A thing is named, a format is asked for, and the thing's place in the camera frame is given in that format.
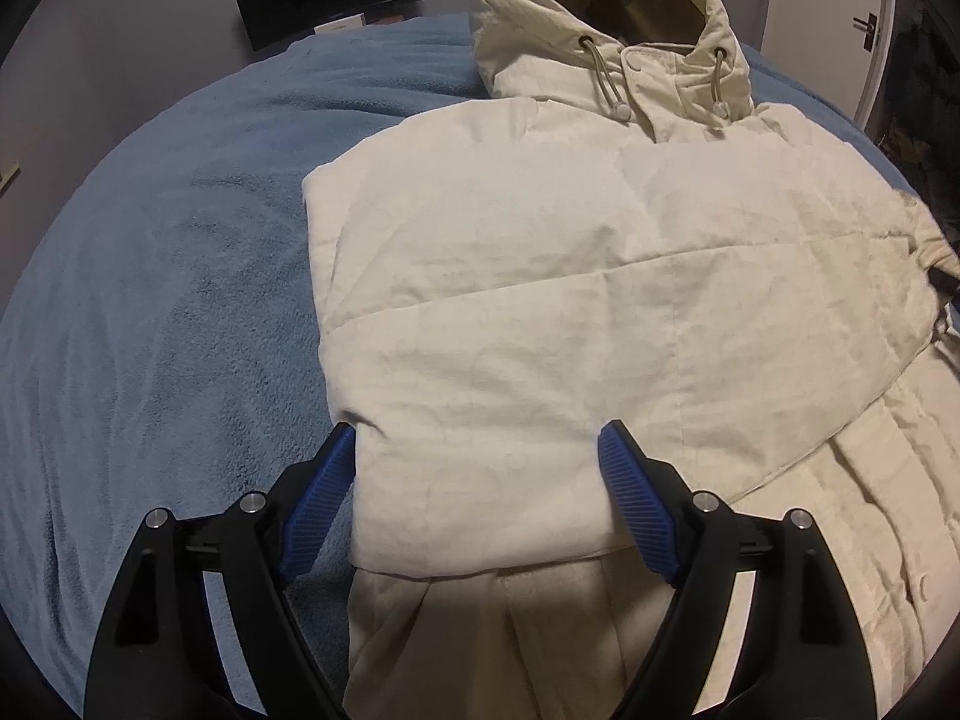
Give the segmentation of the cream hooded puffer jacket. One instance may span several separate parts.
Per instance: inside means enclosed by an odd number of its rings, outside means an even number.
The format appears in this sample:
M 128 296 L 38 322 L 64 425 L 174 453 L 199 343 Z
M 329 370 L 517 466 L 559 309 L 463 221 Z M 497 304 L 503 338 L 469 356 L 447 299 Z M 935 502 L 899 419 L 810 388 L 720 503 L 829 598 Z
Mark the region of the cream hooded puffer jacket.
M 893 706 L 958 613 L 957 254 L 911 193 L 757 103 L 721 0 L 473 0 L 482 101 L 302 186 L 353 424 L 355 718 L 605 718 L 669 585 L 597 436 L 734 509 L 807 509 Z

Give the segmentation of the dark cluttered clothes rack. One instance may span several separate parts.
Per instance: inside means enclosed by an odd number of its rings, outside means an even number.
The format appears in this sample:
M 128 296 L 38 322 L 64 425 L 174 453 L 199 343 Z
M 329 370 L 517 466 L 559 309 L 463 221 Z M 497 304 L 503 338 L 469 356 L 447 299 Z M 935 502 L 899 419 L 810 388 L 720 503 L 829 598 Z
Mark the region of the dark cluttered clothes rack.
M 921 0 L 896 0 L 877 140 L 944 226 L 958 226 L 958 60 Z

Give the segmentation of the blue fleece bed blanket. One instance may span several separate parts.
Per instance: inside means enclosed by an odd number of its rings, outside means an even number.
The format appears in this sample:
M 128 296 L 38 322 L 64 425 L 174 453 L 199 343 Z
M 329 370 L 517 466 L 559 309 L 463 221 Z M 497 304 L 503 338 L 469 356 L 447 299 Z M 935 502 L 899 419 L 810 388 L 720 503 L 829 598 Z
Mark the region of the blue fleece bed blanket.
M 2 606 L 71 709 L 153 507 L 216 514 L 329 434 L 304 176 L 482 96 L 466 18 L 302 39 L 116 146 L 2 316 Z

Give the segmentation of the white box on desk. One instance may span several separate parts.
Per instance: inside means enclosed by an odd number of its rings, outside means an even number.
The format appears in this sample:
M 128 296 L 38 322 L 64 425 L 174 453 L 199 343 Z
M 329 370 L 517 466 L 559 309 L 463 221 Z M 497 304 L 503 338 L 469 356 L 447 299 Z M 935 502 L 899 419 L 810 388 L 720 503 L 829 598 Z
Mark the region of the white box on desk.
M 339 32 L 353 31 L 366 26 L 363 13 L 358 15 L 342 16 L 336 20 L 325 21 L 322 25 L 314 26 L 316 34 L 338 34 Z

